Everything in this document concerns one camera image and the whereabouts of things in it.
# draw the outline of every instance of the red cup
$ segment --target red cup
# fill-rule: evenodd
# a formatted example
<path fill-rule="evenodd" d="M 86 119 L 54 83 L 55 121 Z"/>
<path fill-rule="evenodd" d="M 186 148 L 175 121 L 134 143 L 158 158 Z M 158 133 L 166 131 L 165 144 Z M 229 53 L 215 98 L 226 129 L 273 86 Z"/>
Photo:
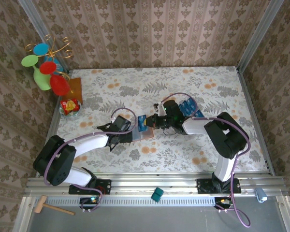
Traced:
<path fill-rule="evenodd" d="M 58 96 L 63 96 L 70 91 L 70 86 L 68 82 L 59 75 L 52 74 L 50 78 L 50 86 L 53 92 Z"/>
<path fill-rule="evenodd" d="M 42 74 L 52 74 L 54 71 L 56 71 L 57 64 L 52 61 L 46 61 L 40 66 L 40 72 Z"/>

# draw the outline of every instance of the floral tablecloth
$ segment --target floral tablecloth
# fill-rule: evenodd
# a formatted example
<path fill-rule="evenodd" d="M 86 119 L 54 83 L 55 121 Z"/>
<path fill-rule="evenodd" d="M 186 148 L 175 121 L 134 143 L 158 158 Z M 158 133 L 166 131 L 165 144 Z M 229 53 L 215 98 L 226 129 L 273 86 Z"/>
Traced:
<path fill-rule="evenodd" d="M 185 92 L 196 99 L 205 116 L 226 111 L 248 133 L 251 151 L 240 158 L 237 171 L 267 171 L 235 67 L 74 70 L 72 78 L 77 77 L 82 78 L 84 103 L 77 117 L 61 117 L 58 135 L 62 138 L 71 139 L 110 122 L 112 111 L 119 107 L 130 108 L 137 116 L 152 115 L 154 103 Z M 180 102 L 185 96 L 172 99 Z M 118 113 L 134 121 L 128 111 Z M 208 172 L 215 169 L 217 159 L 208 136 L 191 138 L 154 130 L 153 138 L 119 144 L 112 152 L 108 147 L 89 151 L 77 157 L 74 165 L 94 173 Z"/>

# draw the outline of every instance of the gray floor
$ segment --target gray floor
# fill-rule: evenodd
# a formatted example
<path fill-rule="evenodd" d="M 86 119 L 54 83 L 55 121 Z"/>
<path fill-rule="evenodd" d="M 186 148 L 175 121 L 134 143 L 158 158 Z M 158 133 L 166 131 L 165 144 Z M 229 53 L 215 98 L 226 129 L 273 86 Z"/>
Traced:
<path fill-rule="evenodd" d="M 251 220 L 244 228 L 234 212 L 218 213 L 212 207 L 101 207 L 93 213 L 65 207 L 75 216 L 43 208 L 33 213 L 29 232 L 285 232 L 275 199 L 258 203 L 239 198 L 238 208 Z"/>

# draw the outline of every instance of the green cup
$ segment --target green cup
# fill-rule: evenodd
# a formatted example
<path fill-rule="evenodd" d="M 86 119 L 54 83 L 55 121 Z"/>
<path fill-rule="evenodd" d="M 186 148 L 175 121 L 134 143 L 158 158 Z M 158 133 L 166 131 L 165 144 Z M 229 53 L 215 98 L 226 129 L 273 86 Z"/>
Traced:
<path fill-rule="evenodd" d="M 34 68 L 33 78 L 34 78 L 35 83 L 37 83 L 38 87 L 44 91 L 51 89 L 52 87 L 50 86 L 50 82 L 49 82 L 51 75 L 42 74 L 40 72 L 40 69 L 38 69 L 34 65 L 33 65 L 33 68 Z"/>
<path fill-rule="evenodd" d="M 24 67 L 31 67 L 39 61 L 36 55 L 29 55 L 22 59 L 21 65 Z"/>

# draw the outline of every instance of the snack bag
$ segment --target snack bag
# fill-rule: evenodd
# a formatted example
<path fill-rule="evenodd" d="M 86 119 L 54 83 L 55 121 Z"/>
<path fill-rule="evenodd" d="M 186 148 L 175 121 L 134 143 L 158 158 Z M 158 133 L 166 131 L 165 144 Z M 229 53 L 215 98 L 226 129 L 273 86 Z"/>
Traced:
<path fill-rule="evenodd" d="M 77 112 L 80 109 L 80 106 L 79 106 L 76 98 L 66 100 L 66 101 L 60 101 L 60 104 L 61 104 L 61 107 L 62 107 L 65 115 L 68 115 L 69 112 L 71 112 L 71 111 Z"/>

